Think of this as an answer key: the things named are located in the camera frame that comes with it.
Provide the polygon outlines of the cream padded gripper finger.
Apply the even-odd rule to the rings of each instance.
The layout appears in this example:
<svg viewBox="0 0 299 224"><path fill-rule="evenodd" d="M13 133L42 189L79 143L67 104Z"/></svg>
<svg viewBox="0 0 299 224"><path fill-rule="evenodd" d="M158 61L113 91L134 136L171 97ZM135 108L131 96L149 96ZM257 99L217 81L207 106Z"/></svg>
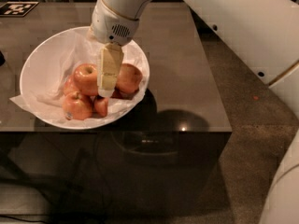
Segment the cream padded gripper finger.
<svg viewBox="0 0 299 224"><path fill-rule="evenodd" d="M121 46L115 43L107 43L100 49L97 61L97 86L100 96L112 96L121 69L123 56Z"/></svg>

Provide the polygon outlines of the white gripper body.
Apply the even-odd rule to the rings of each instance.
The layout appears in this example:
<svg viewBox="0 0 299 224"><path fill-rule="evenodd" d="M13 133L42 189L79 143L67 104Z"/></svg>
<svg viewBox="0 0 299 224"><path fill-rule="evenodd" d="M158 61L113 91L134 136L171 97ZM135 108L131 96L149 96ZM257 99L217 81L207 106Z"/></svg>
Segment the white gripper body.
<svg viewBox="0 0 299 224"><path fill-rule="evenodd" d="M100 43L124 46L131 42L139 20L126 18L110 8L105 0L97 0L92 14L91 31Z"/></svg>

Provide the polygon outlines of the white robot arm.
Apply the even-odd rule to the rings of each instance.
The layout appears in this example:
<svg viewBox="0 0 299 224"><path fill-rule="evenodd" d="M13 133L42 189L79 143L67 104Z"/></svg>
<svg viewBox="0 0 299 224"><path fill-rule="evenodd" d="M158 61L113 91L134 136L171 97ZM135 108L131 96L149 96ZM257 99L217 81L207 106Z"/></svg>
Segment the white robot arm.
<svg viewBox="0 0 299 224"><path fill-rule="evenodd" d="M151 0L97 0L91 29L102 43L125 45L115 25L135 31ZM299 6L290 0L183 0L204 22L218 27L220 39L251 70L265 71L264 82L298 112Z"/></svg>

